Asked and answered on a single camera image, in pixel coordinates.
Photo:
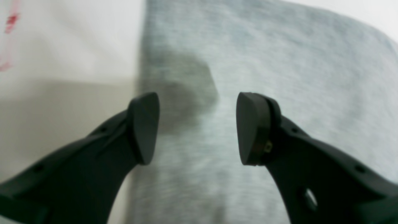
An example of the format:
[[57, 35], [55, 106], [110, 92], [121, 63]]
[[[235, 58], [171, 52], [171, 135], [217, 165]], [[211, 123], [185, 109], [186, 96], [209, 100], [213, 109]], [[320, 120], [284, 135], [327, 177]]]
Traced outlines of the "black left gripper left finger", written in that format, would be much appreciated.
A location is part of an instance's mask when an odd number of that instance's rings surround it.
[[160, 117], [155, 92], [140, 95], [88, 136], [1, 184], [1, 216], [23, 224], [106, 224], [118, 191], [154, 155]]

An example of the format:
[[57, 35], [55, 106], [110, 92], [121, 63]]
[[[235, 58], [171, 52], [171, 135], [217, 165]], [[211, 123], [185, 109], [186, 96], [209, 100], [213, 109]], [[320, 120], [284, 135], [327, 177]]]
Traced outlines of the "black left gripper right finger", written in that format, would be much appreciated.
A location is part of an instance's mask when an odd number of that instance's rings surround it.
[[274, 99], [239, 93], [236, 125], [242, 164], [267, 168], [292, 224], [397, 223], [397, 184], [309, 136]]

